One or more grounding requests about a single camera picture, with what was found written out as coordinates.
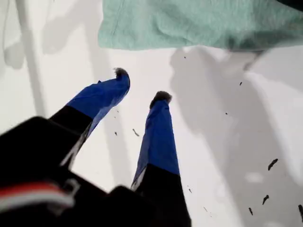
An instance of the white surface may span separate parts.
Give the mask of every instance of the white surface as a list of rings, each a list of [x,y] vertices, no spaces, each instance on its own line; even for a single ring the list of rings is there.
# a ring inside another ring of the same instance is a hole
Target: white surface
[[[0,131],[37,113],[51,116],[83,87],[123,67],[130,92],[92,133],[74,172],[107,191],[130,186],[149,103],[166,90],[193,226],[302,225],[303,46],[271,50],[244,72],[251,53],[100,49],[99,0],[28,0],[17,8],[26,61],[13,68],[1,60]]]

